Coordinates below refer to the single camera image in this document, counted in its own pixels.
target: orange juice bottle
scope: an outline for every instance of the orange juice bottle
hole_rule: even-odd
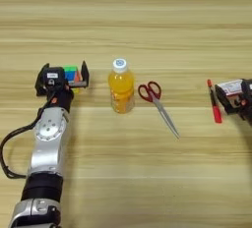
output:
[[[113,71],[108,76],[108,83],[114,111],[121,114],[129,112],[135,105],[134,77],[128,70],[126,60],[114,60]]]

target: colorful cube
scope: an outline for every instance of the colorful cube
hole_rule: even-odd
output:
[[[66,66],[64,67],[65,70],[65,78],[68,80],[68,82],[80,82],[81,81],[81,75],[78,71],[78,67],[76,66]],[[79,88],[73,88],[74,93],[79,93]]]

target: robotic arm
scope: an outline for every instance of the robotic arm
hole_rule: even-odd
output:
[[[0,161],[5,174],[9,178],[27,178],[21,201],[15,206],[9,228],[60,227],[64,156],[70,136],[70,106],[74,98],[72,88],[89,85],[89,71],[85,62],[82,66],[82,76],[82,82],[74,83],[65,79],[63,68],[50,68],[47,64],[40,71],[35,85],[36,95],[46,95],[47,102],[38,110],[36,120],[27,126],[27,130],[34,129],[35,135],[35,147],[27,177],[9,170],[2,155],[8,139],[1,143]]]

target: white bottle cap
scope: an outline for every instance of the white bottle cap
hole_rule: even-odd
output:
[[[113,70],[115,73],[122,74],[128,70],[128,65],[125,59],[115,59],[113,62]]]

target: red marker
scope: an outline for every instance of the red marker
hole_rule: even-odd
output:
[[[210,98],[211,98],[211,102],[212,102],[212,106],[213,106],[215,121],[216,121],[216,123],[222,123],[221,111],[219,109],[219,106],[218,106],[216,98],[215,98],[215,94],[213,91],[213,86],[212,86],[211,80],[208,80],[208,87],[209,87]]]

